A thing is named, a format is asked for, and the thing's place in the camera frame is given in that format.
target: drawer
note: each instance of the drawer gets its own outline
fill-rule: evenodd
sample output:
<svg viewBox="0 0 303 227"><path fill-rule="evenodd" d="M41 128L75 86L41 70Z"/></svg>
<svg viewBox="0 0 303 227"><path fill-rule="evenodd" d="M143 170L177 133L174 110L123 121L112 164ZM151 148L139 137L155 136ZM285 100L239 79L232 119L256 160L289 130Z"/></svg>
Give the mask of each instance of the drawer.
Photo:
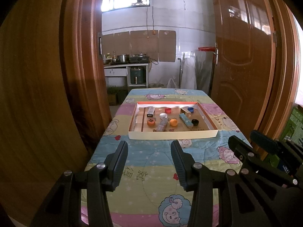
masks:
<svg viewBox="0 0 303 227"><path fill-rule="evenodd" d="M106 68L104 69L105 77L123 77L127 76L126 68Z"/></svg>

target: chinese character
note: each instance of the chinese character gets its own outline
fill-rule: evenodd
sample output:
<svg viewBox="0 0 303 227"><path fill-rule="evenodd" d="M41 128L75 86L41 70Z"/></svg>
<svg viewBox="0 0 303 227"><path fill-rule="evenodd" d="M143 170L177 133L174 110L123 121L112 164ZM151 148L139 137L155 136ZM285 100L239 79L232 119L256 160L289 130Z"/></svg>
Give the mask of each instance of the chinese character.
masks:
<svg viewBox="0 0 303 227"><path fill-rule="evenodd" d="M125 167L122 175L131 177L133 175L133 173L131 173L130 170L134 171L132 168Z"/></svg>
<svg viewBox="0 0 303 227"><path fill-rule="evenodd" d="M137 180L138 180L138 179L141 179L142 181L144 181L144 180L145 180L144 177L145 177L146 175L148 175L146 172L142 172L142 171L139 170L139 171L138 171L138 175L137 175Z"/></svg>

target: floor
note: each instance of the floor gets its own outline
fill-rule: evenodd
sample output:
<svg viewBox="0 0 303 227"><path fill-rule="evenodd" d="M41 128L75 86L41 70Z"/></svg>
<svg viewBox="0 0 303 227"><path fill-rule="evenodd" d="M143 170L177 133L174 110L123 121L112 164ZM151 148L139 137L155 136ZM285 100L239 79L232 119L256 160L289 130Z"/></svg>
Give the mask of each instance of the floor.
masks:
<svg viewBox="0 0 303 227"><path fill-rule="evenodd" d="M116 106L109 106L109 109L111 111L111 115L112 115L112 118L115 116L117 110L119 109L120 105L116 105Z"/></svg>

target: wooden door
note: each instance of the wooden door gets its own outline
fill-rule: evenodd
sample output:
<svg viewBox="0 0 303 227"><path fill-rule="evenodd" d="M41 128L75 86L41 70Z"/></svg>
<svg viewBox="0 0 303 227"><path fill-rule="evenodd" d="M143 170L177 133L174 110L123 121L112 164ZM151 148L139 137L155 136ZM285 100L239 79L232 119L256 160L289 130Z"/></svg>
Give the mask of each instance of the wooden door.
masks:
<svg viewBox="0 0 303 227"><path fill-rule="evenodd" d="M248 138L266 109L275 67L268 0L213 0L218 63L211 98Z"/></svg>

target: red bottle cap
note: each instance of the red bottle cap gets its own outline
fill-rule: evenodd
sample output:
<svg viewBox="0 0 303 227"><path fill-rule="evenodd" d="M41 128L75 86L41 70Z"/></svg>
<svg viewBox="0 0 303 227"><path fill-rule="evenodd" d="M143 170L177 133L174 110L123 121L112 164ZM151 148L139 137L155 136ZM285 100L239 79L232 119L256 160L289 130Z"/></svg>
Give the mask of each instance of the red bottle cap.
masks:
<svg viewBox="0 0 303 227"><path fill-rule="evenodd" d="M168 113L172 113L172 109L171 108L169 108L169 107L167 107L167 108L165 108L165 112L168 114Z"/></svg>

